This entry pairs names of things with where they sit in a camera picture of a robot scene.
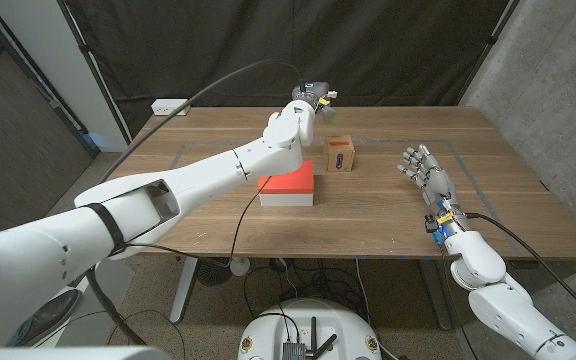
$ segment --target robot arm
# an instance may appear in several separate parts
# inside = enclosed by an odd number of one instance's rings
[[[321,98],[328,84],[315,83]],[[76,209],[0,232],[0,346],[60,289],[106,257],[161,239],[190,211],[262,176],[296,171],[312,143],[318,104],[294,100],[263,136],[188,166],[114,179],[75,199]]]
[[[413,170],[397,168],[422,189],[448,254],[460,255],[450,272],[459,286],[470,291],[468,302],[477,318],[535,359],[573,358],[576,342],[533,306],[528,292],[506,272],[501,256],[471,229],[459,209],[452,179],[428,148],[408,148],[403,156]]]

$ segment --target wooden table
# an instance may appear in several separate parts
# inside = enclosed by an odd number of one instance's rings
[[[193,108],[155,133],[113,176],[174,169],[259,138],[277,108]],[[235,256],[439,259],[425,232],[429,209],[421,191],[397,171],[408,146],[428,146],[452,176],[462,210],[501,220],[546,259],[576,260],[576,222],[481,112],[467,107],[338,108],[335,125],[315,126],[303,149],[314,161],[312,207],[248,209]],[[153,116],[143,134],[162,117]],[[326,173],[323,139],[351,135],[350,173]],[[160,245],[197,256],[228,256],[241,212],[257,191],[253,181],[191,212]],[[506,259],[530,259],[524,249],[483,220],[471,220]],[[145,254],[164,254],[144,249]],[[187,258],[170,320],[181,321],[197,260]],[[450,328],[434,264],[420,262],[439,327]]]

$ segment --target robot finger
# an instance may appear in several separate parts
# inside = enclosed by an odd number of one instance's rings
[[[411,157],[414,157],[415,159],[421,161],[422,154],[420,154],[417,150],[409,147],[408,149],[406,149],[406,152],[407,152]]]
[[[426,145],[424,144],[420,144],[419,145],[419,153],[421,155],[425,155],[425,156],[430,156],[432,154],[430,154],[430,150],[428,150],[428,148],[426,147]]]
[[[419,176],[418,173],[408,169],[407,167],[405,167],[403,165],[397,165],[397,170],[401,171],[404,175],[406,175],[409,178],[411,178],[412,180],[414,180],[415,184],[417,186],[419,186],[420,188],[423,188],[424,186],[426,186],[426,182],[424,181],[424,179],[421,176]]]
[[[404,153],[404,160],[409,164],[414,166],[417,170],[419,170],[419,160],[416,159],[414,156],[410,155],[410,153]]]
[[[426,169],[431,170],[434,168],[440,168],[439,166],[439,162],[437,161],[437,159],[435,159],[434,155],[428,155],[426,156],[426,158],[424,159],[423,165]]]

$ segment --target power strip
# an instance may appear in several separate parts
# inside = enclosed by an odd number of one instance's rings
[[[155,115],[169,115],[173,110],[186,102],[186,100],[188,99],[157,99],[150,107]],[[179,112],[177,116],[186,115],[188,110],[190,110],[190,106]]]

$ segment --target black curtain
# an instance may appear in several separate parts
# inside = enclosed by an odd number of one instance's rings
[[[188,98],[252,62],[289,60],[335,106],[455,105],[508,0],[66,0],[134,136],[157,98]],[[269,66],[199,106],[283,106]]]

